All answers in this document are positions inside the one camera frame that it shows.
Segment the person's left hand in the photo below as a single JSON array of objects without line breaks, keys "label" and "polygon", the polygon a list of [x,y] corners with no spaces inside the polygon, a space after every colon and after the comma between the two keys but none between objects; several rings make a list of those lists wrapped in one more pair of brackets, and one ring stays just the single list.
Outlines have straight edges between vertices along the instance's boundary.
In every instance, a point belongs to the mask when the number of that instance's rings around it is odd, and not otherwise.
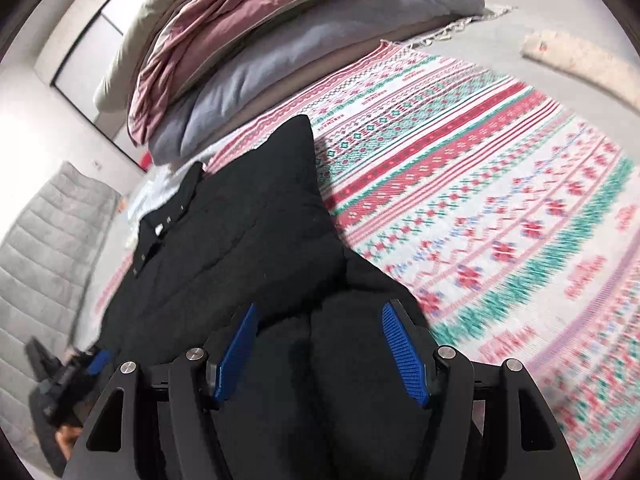
[{"label": "person's left hand", "polygon": [[55,441],[58,444],[66,462],[70,460],[72,456],[75,443],[82,434],[82,428],[77,426],[70,426],[64,424],[59,426],[55,431]]}]

